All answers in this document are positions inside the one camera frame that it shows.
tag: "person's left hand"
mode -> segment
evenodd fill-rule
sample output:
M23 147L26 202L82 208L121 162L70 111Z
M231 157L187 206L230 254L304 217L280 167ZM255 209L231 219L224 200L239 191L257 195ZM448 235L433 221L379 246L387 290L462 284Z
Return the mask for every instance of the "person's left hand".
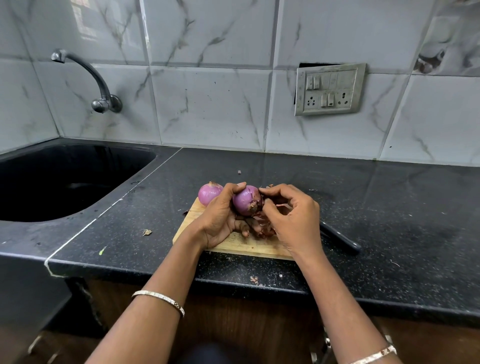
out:
M203 249L210 249L224 241L232 231L240 231L244 237L249 236L250 226L245 220L235 219L235 212L231 208L234 194L245 189L246 182L239 184L227 183L223 191L215 197L191 225L195 226L202 237ZM253 226L259 232L261 228Z

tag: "red onion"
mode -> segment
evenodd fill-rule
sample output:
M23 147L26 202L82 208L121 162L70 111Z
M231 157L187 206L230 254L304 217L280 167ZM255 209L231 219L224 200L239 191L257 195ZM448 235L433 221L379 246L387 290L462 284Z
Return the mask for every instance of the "red onion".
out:
M217 197L222 192L223 187L218 183L210 181L200 187L198 191L198 200L203 206L207 206L210 201Z
M233 195L233 205L243 216L252 216L262 210L262 196L258 188L247 185L239 194Z

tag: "black knife handle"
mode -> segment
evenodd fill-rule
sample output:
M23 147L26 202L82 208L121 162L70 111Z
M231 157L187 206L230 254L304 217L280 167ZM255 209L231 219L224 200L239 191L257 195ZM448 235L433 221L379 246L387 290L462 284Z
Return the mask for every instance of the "black knife handle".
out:
M361 245L354 242L353 240L350 240L347 238L345 235L343 235L341 232L337 231L336 229L332 228L330 225L327 223L320 221L320 231L325 232L327 235L329 235L332 238L337 238L344 244L346 244L349 248L353 249L356 253L360 253L361 251Z

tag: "black granite countertop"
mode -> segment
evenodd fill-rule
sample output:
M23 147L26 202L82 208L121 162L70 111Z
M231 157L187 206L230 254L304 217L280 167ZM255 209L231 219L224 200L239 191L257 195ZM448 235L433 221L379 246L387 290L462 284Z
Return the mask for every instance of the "black granite countertop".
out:
M363 246L352 256L323 239L369 314L480 327L480 169L134 147L157 158L86 210L42 223L0 221L0 255L47 260L58 276L142 284L166 256L202 184L285 182L311 195L325 222ZM142 236L142 229L153 233ZM206 252L192 289L313 303L295 262L269 258Z

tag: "person's left arm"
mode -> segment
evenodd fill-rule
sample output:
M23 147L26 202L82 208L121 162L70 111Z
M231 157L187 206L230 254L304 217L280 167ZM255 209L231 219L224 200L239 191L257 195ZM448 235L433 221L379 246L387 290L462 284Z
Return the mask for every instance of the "person's left arm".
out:
M178 237L144 290L170 297L180 306L185 304L201 252L220 244L233 230L248 236L250 227L236 220L230 208L232 196L245 185L225 185L205 212ZM167 363L179 319L180 313L169 303L152 296L136 296L87 364Z

